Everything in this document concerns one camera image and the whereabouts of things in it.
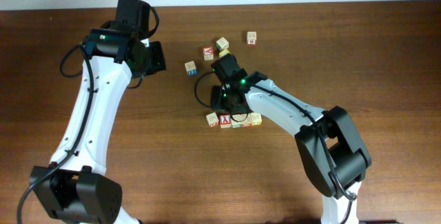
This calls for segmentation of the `wooden block red letter Y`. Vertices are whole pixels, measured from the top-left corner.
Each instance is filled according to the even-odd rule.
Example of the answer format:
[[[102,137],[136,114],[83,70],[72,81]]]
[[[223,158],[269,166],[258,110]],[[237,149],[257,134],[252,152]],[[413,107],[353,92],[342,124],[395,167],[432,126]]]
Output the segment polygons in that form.
[[[232,126],[232,119],[228,114],[219,116],[219,124],[221,128],[230,128]]]

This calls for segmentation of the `wooden block red bottom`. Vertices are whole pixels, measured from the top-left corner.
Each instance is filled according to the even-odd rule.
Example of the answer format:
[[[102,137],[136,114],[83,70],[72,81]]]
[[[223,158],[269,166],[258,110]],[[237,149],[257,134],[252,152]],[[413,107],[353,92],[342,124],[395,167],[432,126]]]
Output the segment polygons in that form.
[[[208,125],[211,128],[214,127],[214,126],[217,126],[219,124],[219,118],[218,118],[217,113],[215,113],[215,112],[207,114],[206,115],[206,120],[207,120]]]

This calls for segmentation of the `wooden block green letter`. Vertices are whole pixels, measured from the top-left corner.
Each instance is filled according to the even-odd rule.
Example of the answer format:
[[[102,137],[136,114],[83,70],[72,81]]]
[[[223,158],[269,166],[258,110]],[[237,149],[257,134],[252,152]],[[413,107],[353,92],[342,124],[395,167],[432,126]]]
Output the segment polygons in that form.
[[[241,114],[231,115],[232,119],[232,128],[241,128],[243,117]]]

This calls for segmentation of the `wooden block red side engraved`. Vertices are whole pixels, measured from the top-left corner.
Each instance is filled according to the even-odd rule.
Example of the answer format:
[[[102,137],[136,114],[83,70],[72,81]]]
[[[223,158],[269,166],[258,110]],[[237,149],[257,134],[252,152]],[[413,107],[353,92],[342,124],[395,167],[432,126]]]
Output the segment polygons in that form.
[[[243,128],[249,127],[252,125],[252,116],[251,114],[244,114],[244,119],[241,121],[241,125]]]

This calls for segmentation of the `wooden block yellow side engraved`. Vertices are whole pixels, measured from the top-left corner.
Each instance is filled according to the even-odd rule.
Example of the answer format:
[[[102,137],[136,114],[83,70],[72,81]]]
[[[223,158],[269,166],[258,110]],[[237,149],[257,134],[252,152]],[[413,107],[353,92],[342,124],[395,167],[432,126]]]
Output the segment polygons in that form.
[[[262,116],[259,113],[252,112],[250,114],[252,125],[261,125],[262,124]]]

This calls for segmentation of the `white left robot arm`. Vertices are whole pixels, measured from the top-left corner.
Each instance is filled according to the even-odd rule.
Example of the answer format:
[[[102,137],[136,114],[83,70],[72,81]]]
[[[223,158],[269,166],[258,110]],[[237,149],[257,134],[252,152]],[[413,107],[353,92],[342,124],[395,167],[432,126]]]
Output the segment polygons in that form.
[[[121,185],[105,177],[107,148],[130,81],[166,69],[161,43],[93,29],[78,48],[83,71],[68,127],[48,166],[33,167],[27,191],[64,223],[138,223],[123,209]]]

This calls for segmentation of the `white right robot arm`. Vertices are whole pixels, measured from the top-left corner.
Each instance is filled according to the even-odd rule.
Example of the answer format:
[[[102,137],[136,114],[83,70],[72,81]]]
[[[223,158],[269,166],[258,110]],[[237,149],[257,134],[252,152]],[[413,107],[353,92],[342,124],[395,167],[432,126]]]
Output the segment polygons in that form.
[[[358,191],[371,155],[348,112],[304,103],[259,72],[220,82],[212,88],[212,109],[261,114],[295,138],[305,173],[322,195],[321,223],[358,223]]]

